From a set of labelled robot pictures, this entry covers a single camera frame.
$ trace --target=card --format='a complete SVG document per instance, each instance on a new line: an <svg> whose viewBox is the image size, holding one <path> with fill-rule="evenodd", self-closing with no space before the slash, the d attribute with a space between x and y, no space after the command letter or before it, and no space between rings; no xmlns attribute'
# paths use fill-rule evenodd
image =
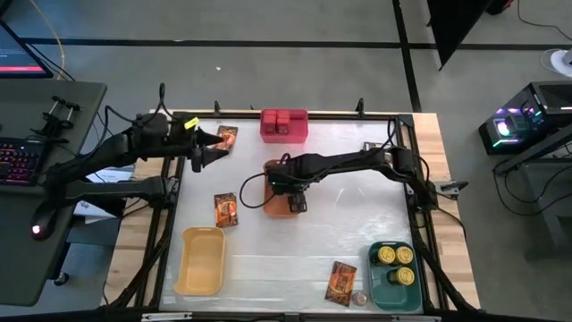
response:
<svg viewBox="0 0 572 322"><path fill-rule="evenodd" d="M214 211L216 213L217 227L224 228L239 224L234 193L214 195Z"/></svg>
<svg viewBox="0 0 572 322"><path fill-rule="evenodd" d="M217 143L214 148L230 151L234 146L234 142L236 142L238 132L239 128L236 126L219 126L216 135L223 138L223 141L221 143Z"/></svg>
<svg viewBox="0 0 572 322"><path fill-rule="evenodd" d="M348 264L339 261L333 262L332 275L330 275L328 290L325 292L325 299L349 307L357 270Z"/></svg>

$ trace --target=green tray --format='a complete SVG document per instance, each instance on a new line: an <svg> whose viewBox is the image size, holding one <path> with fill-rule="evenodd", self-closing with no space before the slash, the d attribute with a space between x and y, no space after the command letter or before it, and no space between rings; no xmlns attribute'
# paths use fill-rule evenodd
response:
<svg viewBox="0 0 572 322"><path fill-rule="evenodd" d="M400 266L375 266L370 259L382 246L391 246L395 250L399 246L408 246L413 249L410 245L400 241L378 241L369 248L367 262L369 263L372 302L375 303L378 308L387 311L418 311L421 308L421 284L419 283L419 270L417 269L415 252L413 261L405 265L405 267L411 268L415 273L415 282L410 286L393 285L387 280L387 272L397 269Z"/></svg>

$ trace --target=yellow bin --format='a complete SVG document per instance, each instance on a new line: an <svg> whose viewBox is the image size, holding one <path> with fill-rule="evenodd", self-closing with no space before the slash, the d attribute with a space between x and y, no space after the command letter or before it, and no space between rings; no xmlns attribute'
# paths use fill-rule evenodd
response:
<svg viewBox="0 0 572 322"><path fill-rule="evenodd" d="M192 227L182 233L180 295L212 295L221 288L224 268L224 232L216 227Z"/></svg>

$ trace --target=wooden table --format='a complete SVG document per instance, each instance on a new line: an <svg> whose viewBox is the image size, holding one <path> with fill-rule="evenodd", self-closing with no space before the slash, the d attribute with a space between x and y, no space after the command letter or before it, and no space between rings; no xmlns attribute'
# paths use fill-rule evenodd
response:
<svg viewBox="0 0 572 322"><path fill-rule="evenodd" d="M431 168L430 179L433 182L450 180L449 165L445 156L437 114L413 114L413 118L420 155ZM159 175L162 164L163 159L161 158L149 159L147 162L138 161L135 168L135 177L143 179ZM172 163L170 175L174 174L175 164L176 162ZM458 217L456 201L439 197L439 204L442 209ZM105 285L105 294L109 301L113 301L119 296L140 268L147 243L151 213L152 210L146 208L126 217L122 221ZM163 231L165 216L166 211L163 212L159 223L157 239ZM473 269L471 268L462 228L455 220L440 211L433 211L432 218L443 271L470 304L477 308L480 307L475 288L475 279L473 278ZM150 301L153 292L156 267L157 264L149 274L145 296L146 304ZM438 305L433 273L426 265L425 271L427 272L431 300L434 305Z"/></svg>

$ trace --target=concrete floor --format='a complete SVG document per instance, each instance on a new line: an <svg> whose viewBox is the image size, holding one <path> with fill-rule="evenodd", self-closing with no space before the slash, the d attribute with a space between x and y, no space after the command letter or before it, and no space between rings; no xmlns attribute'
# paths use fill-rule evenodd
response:
<svg viewBox="0 0 572 322"><path fill-rule="evenodd" d="M426 1L400 1L409 41L433 42L425 27ZM557 24L572 34L567 17L572 2L521 1L523 17ZM165 3L38 1L60 36L67 38L399 41L391 0ZM51 37L27 1L15 1L5 18L22 37ZM465 40L470 44L568 42L553 29L519 21L516 2L502 15L485 15ZM40 48L59 61L57 47ZM82 81L107 83L105 103L124 114L153 108L161 81L167 85L166 103L172 108L212 107L218 100L222 108L352 110L363 97L369 111L411 111L398 49L67 46L65 52L66 70ZM442 72L437 71L436 51L414 50L411 55L423 111L439 115L451 174L470 182L459 209L482 307L497 314L568 320L572 317L570 261L525 260L531 244L546 239L542 225L538 218L514 216L502 208L490 176L499 159L485 155L476 134L477 126L529 81L564 79L539 65L541 53L458 51ZM124 126L121 121L112 122L113 131ZM92 133L85 149L94 142ZM94 267L99 269L94 278L102 278L108 261ZM72 293L84 299L78 308L99 304L93 294L100 291L93 287L89 295L84 293L86 285L64 287L74 291L46 289L53 299L47 305L0 308L0 315L75 309L66 300Z"/></svg>

